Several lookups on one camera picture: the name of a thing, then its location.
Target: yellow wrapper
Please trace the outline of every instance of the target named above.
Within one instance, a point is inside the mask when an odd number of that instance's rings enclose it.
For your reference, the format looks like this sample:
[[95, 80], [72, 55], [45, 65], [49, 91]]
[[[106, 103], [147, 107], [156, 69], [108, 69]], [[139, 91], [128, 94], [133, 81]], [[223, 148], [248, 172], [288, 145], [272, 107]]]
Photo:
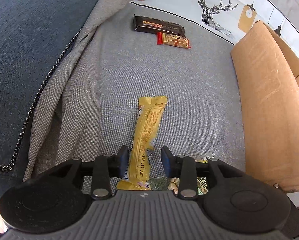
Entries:
[[122, 179], [117, 189], [150, 190], [147, 182], [150, 173], [148, 151], [154, 150], [155, 137], [166, 104], [165, 96], [139, 98], [139, 117], [129, 159], [128, 180]]

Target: chain strap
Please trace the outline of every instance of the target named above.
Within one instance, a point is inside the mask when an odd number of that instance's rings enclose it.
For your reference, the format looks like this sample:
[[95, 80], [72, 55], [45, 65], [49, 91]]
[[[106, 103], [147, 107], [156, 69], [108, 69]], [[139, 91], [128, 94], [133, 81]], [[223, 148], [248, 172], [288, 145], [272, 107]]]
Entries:
[[66, 54], [66, 52], [69, 50], [70, 46], [73, 44], [73, 42], [77, 39], [77, 37], [78, 37], [79, 33], [81, 32], [82, 28], [78, 31], [78, 33], [76, 33], [76, 35], [72, 38], [72, 40], [69, 42], [69, 44], [67, 44], [66, 48], [63, 50], [62, 54], [60, 54], [60, 56], [57, 59], [56, 63], [53, 65], [53, 67], [51, 68], [51, 70], [48, 72], [48, 75], [45, 77], [45, 79], [44, 79], [41, 87], [38, 90], [38, 93], [36, 94], [36, 97], [34, 98], [32, 106], [30, 107], [29, 112], [27, 113], [25, 122], [23, 124], [22, 131], [20, 132], [18, 140], [17, 140], [17, 144], [16, 144], [16, 147], [15, 147], [14, 154], [13, 154], [13, 157], [11, 159], [11, 162], [7, 166], [0, 165], [0, 171], [1, 172], [9, 172], [9, 171], [11, 171], [13, 169], [13, 167], [15, 165], [15, 162], [16, 162], [17, 155], [19, 153], [20, 145], [22, 143], [25, 130], [27, 128], [29, 119], [31, 118], [31, 116], [32, 116], [32, 114], [33, 114], [33, 112], [34, 112], [34, 110], [35, 110], [35, 108], [37, 106], [39, 97], [41, 96], [41, 94], [43, 92], [43, 89], [45, 88], [45, 86], [48, 83], [49, 79], [51, 78], [52, 74], [56, 70], [59, 62], [62, 60], [62, 58], [64, 57], [64, 55]]

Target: black snack package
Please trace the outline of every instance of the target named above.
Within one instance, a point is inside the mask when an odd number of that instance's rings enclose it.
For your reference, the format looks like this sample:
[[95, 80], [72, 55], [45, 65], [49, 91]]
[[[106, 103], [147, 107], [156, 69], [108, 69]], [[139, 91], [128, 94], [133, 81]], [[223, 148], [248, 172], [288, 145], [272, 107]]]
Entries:
[[184, 27], [177, 23], [165, 22], [158, 19], [134, 15], [133, 24], [135, 30], [138, 32], [153, 34], [161, 32], [185, 37]]

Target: yellow lamp print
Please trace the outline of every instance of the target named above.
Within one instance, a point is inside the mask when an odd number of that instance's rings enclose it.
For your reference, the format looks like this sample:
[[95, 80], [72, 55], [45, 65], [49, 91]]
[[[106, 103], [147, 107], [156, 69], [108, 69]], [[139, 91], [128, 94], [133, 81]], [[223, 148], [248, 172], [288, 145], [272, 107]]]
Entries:
[[238, 28], [241, 31], [248, 33], [254, 23], [256, 15], [257, 12], [254, 9], [253, 4], [245, 5], [238, 21]]

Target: blue fabric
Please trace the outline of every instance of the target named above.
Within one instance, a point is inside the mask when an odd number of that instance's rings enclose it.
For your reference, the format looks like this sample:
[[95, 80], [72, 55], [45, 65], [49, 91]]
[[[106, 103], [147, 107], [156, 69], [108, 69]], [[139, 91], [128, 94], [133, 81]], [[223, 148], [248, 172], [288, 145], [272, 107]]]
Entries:
[[[97, 0], [0, 0], [0, 165], [8, 165], [31, 103], [59, 54]], [[12, 172], [0, 173], [0, 196], [20, 183], [27, 133]]]

